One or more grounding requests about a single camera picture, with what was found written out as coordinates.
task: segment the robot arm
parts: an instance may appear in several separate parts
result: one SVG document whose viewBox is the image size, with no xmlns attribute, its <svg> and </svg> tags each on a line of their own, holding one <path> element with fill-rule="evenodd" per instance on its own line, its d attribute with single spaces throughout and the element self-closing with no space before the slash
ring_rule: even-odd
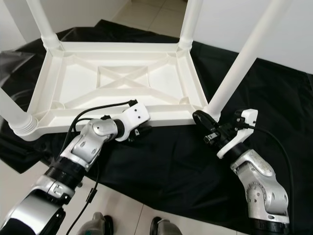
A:
<svg viewBox="0 0 313 235">
<path fill-rule="evenodd" d="M 235 115 L 235 122 L 255 126 L 257 110 L 244 110 Z M 256 151 L 242 143 L 253 133 L 253 129 L 232 124 L 219 125 L 202 111 L 194 112 L 193 118 L 204 130 L 204 141 L 218 150 L 217 156 L 232 161 L 230 168 L 245 188 L 254 234 L 288 233 L 288 197 L 285 189 L 277 182 L 273 168 Z"/>
<path fill-rule="evenodd" d="M 24 233 L 18 233 L 21 235 L 55 235 L 66 214 L 62 206 L 74 196 L 75 188 L 94 164 L 103 144 L 114 139 L 126 140 L 131 131 L 149 119 L 146 107 L 137 103 L 114 119 L 89 121 L 30 193 L 12 209 L 0 234 L 14 234 L 19 226 L 25 227 Z"/>
</svg>

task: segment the black cable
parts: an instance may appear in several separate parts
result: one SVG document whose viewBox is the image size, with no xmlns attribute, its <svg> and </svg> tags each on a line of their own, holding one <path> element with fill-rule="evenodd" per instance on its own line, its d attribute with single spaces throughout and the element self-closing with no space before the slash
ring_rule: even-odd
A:
<svg viewBox="0 0 313 235">
<path fill-rule="evenodd" d="M 273 135 L 271 132 L 265 130 L 265 129 L 262 129 L 262 128 L 259 128 L 259 127 L 254 127 L 254 126 L 250 126 L 250 125 L 247 125 L 248 128 L 250 129 L 253 129 L 253 130 L 257 130 L 257 131 L 260 131 L 260 132 L 263 132 L 269 136 L 271 136 L 275 141 L 276 143 L 278 144 L 278 146 L 280 147 L 281 151 L 283 152 L 283 156 L 285 158 L 285 161 L 286 161 L 286 164 L 287 164 L 287 169 L 288 169 L 288 172 L 289 172 L 289 188 L 290 188 L 290 230 L 291 230 L 291 233 L 293 234 L 294 233 L 294 182 L 293 182 L 293 170 L 292 170 L 292 166 L 291 166 L 291 162 L 290 162 L 290 158 L 285 150 L 285 148 L 283 147 L 283 145 L 281 144 L 281 142 L 277 139 L 277 137 L 275 135 Z"/>
<path fill-rule="evenodd" d="M 80 213 L 78 214 L 78 216 L 76 217 L 76 219 L 74 220 L 74 222 L 72 223 L 70 228 L 68 229 L 66 235 L 69 235 L 70 231 L 75 226 L 75 224 L 77 223 L 79 218 L 82 216 L 82 214 L 86 210 L 87 206 L 92 202 L 93 197 L 94 197 L 94 195 L 97 192 L 97 186 L 98 186 L 98 183 L 99 183 L 99 178 L 100 178 L 100 170 L 99 170 L 99 163 L 97 162 L 97 179 L 96 179 L 96 183 L 95 183 L 94 187 L 91 189 L 91 191 L 90 191 L 90 193 L 88 195 L 88 198 L 86 200 L 86 204 L 84 205 L 83 209 L 80 211 Z"/>
<path fill-rule="evenodd" d="M 77 130 L 76 130 L 77 123 L 79 123 L 80 121 L 85 121 L 85 120 L 92 120 L 92 118 L 81 118 L 81 119 L 78 119 L 77 122 L 75 123 L 74 127 L 73 127 L 75 135 L 77 135 Z"/>
<path fill-rule="evenodd" d="M 77 120 L 78 120 L 82 115 L 84 115 L 85 113 L 88 113 L 88 112 L 97 110 L 97 109 L 104 109 L 104 108 L 109 108 L 109 107 L 114 107 L 114 106 L 121 106 L 121 105 L 125 105 L 125 104 L 130 104 L 130 103 L 131 103 L 131 100 L 130 100 L 130 101 L 127 101 L 127 102 L 123 102 L 123 103 L 117 103 L 117 104 L 109 104 L 109 105 L 98 106 L 98 107 L 94 107 L 94 108 L 86 109 L 86 110 L 82 111 L 79 115 L 76 116 L 76 118 L 74 118 L 72 124 L 70 125 L 70 127 L 69 127 L 69 129 L 68 129 L 68 132 L 67 132 L 67 136 L 65 137 L 65 140 L 64 140 L 62 149 L 61 149 L 61 151 L 60 151 L 60 154 L 64 151 L 65 147 L 67 146 L 67 142 L 69 141 L 69 138 L 70 138 L 70 136 L 71 136 L 72 129 L 73 129 L 74 126 L 76 125 Z"/>
</svg>

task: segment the white wall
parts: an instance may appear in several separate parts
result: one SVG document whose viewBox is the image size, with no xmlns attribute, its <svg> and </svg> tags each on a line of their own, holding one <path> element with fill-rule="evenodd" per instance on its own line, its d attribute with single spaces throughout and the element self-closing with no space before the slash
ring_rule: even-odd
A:
<svg viewBox="0 0 313 235">
<path fill-rule="evenodd" d="M 0 51 L 9 50 L 25 44 L 25 39 L 14 23 L 3 0 L 0 0 Z"/>
<path fill-rule="evenodd" d="M 16 27 L 31 42 L 40 38 L 40 32 L 26 0 L 0 0 L 5 2 Z M 99 20 L 111 20 L 130 0 L 42 0 L 45 13 L 55 32 L 76 27 L 94 26 Z M 8 34 L 11 29 L 4 29 Z"/>
<path fill-rule="evenodd" d="M 239 52 L 270 0 L 205 0 L 194 40 Z M 294 0 L 260 58 L 313 73 L 313 1 Z"/>
</svg>

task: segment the floor tile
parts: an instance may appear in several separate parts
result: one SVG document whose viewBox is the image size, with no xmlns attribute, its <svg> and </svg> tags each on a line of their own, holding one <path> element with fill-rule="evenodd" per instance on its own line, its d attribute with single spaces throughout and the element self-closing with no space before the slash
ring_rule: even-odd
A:
<svg viewBox="0 0 313 235">
<path fill-rule="evenodd" d="M 126 21 L 113 21 L 113 22 L 121 24 L 121 25 L 125 25 L 125 26 L 128 26 L 128 27 L 131 27 L 131 28 L 142 29 L 142 30 L 145 30 L 145 31 L 148 31 L 148 28 L 149 28 L 148 26 L 142 26 L 142 25 L 138 25 L 138 24 L 135 24 L 135 23 L 126 22 Z"/>
<path fill-rule="evenodd" d="M 162 7 L 166 0 L 133 0 L 133 2 L 140 2 L 152 6 Z"/>
<path fill-rule="evenodd" d="M 186 12 L 187 3 L 183 0 L 166 0 L 163 8 L 178 11 L 181 13 Z"/>
<path fill-rule="evenodd" d="M 213 224 L 203 223 L 182 216 L 160 212 L 143 206 L 135 235 L 149 234 L 150 224 L 154 217 L 169 219 L 176 224 L 183 235 L 236 235 L 236 231 Z"/>
<path fill-rule="evenodd" d="M 11 208 L 28 194 L 31 185 L 46 170 L 46 165 L 37 163 L 27 172 L 18 174 L 0 161 L 0 178 L 9 179 L 6 181 L 2 180 L 0 184 L 0 224 L 3 223 L 5 216 Z M 85 205 L 86 198 L 93 186 L 93 180 L 86 177 L 83 179 L 83 186 L 76 189 L 75 196 L 69 205 L 64 206 L 66 217 L 57 235 L 66 234 L 68 228 Z M 102 212 L 113 217 L 115 235 L 134 235 L 143 204 L 104 185 L 98 185 L 97 189 L 98 192 L 93 202 L 89 204 L 70 234 L 76 234 L 84 223 L 92 219 L 93 213 Z"/>
<path fill-rule="evenodd" d="M 183 13 L 161 9 L 149 30 L 158 33 L 165 32 L 169 36 L 179 37 L 183 20 Z"/>
<path fill-rule="evenodd" d="M 129 7 L 125 8 L 118 14 L 115 21 L 123 21 L 149 27 L 157 16 L 159 10 L 159 7 L 133 2 Z"/>
</svg>

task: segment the black sheet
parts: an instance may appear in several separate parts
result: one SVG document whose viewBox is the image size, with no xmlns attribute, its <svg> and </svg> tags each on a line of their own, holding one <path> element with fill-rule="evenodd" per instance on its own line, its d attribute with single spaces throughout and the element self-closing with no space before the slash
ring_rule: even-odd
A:
<svg viewBox="0 0 313 235">
<path fill-rule="evenodd" d="M 73 28 L 58 36 L 62 41 L 178 41 L 107 21 L 93 28 Z M 31 99 L 44 55 L 41 40 L 0 54 L 0 84 L 23 109 Z M 237 53 L 194 42 L 191 55 L 209 101 Z M 258 59 L 221 117 L 224 122 L 237 109 L 257 109 L 257 126 L 271 131 L 286 148 L 294 170 L 296 234 L 308 234 L 313 228 L 312 84 L 310 74 Z M 19 172 L 39 160 L 48 164 L 58 155 L 65 137 L 50 134 L 25 142 L 6 123 L 1 133 L 0 157 Z M 276 143 L 258 132 L 246 143 L 272 165 L 278 182 L 289 192 L 286 163 Z M 249 233 L 240 181 L 229 165 L 205 146 L 195 126 L 158 127 L 133 143 L 111 142 L 98 160 L 102 166 L 100 183 L 104 185 L 157 210 Z M 95 177 L 92 170 L 89 177 Z"/>
</svg>

